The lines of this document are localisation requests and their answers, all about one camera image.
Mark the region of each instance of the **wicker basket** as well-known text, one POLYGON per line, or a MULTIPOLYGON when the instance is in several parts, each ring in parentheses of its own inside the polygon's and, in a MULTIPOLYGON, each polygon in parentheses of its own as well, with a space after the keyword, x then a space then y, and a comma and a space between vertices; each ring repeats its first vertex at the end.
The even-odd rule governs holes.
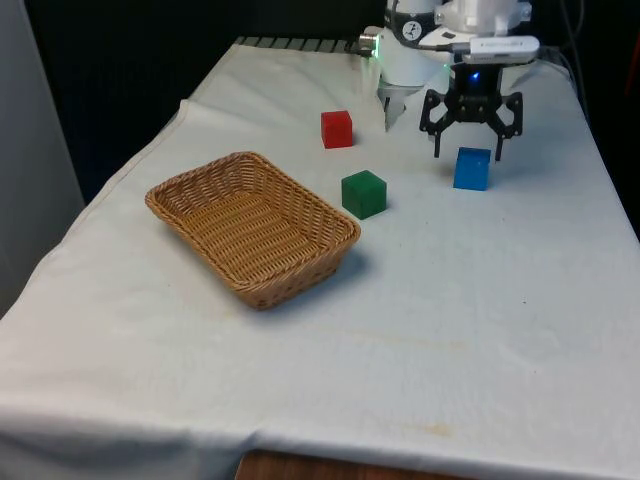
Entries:
POLYGON ((260 310, 331 276, 360 237, 356 222, 255 153, 178 175, 145 201, 260 310))

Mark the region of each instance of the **red cube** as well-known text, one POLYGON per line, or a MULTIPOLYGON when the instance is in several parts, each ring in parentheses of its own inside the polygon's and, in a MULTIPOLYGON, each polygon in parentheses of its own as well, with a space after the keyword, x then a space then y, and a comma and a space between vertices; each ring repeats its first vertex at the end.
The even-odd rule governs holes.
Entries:
POLYGON ((353 125, 349 112, 345 110, 322 114, 322 141, 324 148, 353 146, 353 125))

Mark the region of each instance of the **green cube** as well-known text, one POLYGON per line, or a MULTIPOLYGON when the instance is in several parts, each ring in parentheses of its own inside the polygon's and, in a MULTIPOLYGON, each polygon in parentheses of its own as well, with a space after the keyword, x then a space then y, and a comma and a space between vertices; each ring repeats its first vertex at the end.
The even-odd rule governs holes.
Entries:
POLYGON ((342 179, 342 206, 360 220, 387 209, 387 183, 369 170, 342 179))

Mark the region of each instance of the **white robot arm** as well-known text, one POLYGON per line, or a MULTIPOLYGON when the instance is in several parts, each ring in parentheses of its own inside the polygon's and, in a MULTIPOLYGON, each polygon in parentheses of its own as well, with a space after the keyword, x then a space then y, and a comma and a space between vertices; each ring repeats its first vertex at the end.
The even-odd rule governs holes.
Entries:
POLYGON ((382 78, 391 85, 420 87, 442 64, 517 64, 533 60, 535 37, 509 32, 531 19, 532 7, 518 0, 388 0, 385 28, 378 36, 382 78))
POLYGON ((531 12, 529 2, 518 0, 388 0, 384 29, 361 37, 374 43, 371 51, 382 71, 381 99, 384 91, 416 91, 443 64, 449 65, 449 91, 427 91, 420 130, 434 137, 438 157, 442 133, 453 123, 486 123, 498 135, 499 161, 504 140, 523 132, 522 94, 502 96, 500 83, 505 66, 537 57, 540 42, 535 37, 510 36, 531 19, 531 12), (434 122, 431 112, 440 104, 447 112, 434 122), (503 105, 514 114, 510 125, 497 113, 503 105))

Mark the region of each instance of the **cube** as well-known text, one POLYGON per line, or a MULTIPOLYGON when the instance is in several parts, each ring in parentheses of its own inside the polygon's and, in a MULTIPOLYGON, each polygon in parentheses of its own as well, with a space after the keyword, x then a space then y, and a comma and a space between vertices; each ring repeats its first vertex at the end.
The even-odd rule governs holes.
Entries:
POLYGON ((342 206, 360 220, 387 209, 387 183, 368 170, 342 179, 342 206))
POLYGON ((484 192, 489 188, 489 164, 491 151, 477 148, 461 148, 453 188, 484 192))
POLYGON ((324 148, 353 146, 353 125, 349 112, 325 112, 322 114, 322 141, 324 148))

